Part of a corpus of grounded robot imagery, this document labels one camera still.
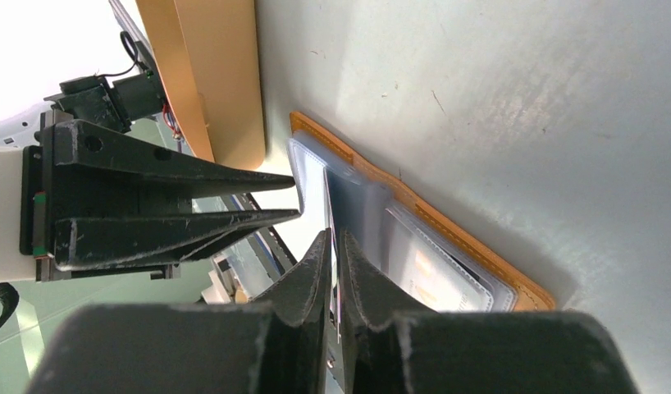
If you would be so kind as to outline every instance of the brown leather wallet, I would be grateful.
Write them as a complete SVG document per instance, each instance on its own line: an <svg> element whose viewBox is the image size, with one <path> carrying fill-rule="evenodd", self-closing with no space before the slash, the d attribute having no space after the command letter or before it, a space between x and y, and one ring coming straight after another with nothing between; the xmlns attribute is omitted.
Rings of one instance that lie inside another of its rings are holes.
<svg viewBox="0 0 671 394"><path fill-rule="evenodd" d="M518 295L514 306L515 311L555 309L555 300L545 289L538 286L479 240L422 200L401 180L374 167L330 131L309 119L303 113L292 112L290 114L290 124L293 133L299 130L306 131L331 152L364 173L370 180L388 185L394 191L394 197L411 212L436 229L449 242L457 245L501 281L514 288Z"/></svg>

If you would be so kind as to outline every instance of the wallet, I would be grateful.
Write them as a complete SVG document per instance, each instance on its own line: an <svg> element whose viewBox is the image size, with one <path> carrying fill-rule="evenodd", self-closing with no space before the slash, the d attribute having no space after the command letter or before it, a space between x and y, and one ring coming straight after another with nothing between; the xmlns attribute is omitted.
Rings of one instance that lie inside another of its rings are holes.
<svg viewBox="0 0 671 394"><path fill-rule="evenodd" d="M426 203L400 179L301 112L290 114L290 165L304 219L347 229L365 256L439 311L555 308L542 287Z"/></svg>

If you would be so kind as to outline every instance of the cable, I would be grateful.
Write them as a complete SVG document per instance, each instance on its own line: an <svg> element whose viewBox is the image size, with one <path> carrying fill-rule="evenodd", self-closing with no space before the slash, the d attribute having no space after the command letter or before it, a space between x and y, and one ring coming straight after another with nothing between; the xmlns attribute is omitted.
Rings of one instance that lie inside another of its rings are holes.
<svg viewBox="0 0 671 394"><path fill-rule="evenodd" d="M126 50L126 53L128 53L130 59L132 59L133 65L130 66L129 69L123 72L119 72L117 74L101 74L100 76L106 76L106 77L124 76L125 74L133 71L135 66L140 66L143 69L147 68L139 61L139 50L138 47L135 45L135 41L133 40L133 37L130 35L130 33L128 33L127 31L122 31L120 37L121 37L121 43L123 44L123 48Z"/></svg>
<svg viewBox="0 0 671 394"><path fill-rule="evenodd" d="M0 303L2 304L2 314L0 315L0 328L14 314L16 306L19 304L19 293L9 283L0 283Z"/></svg>

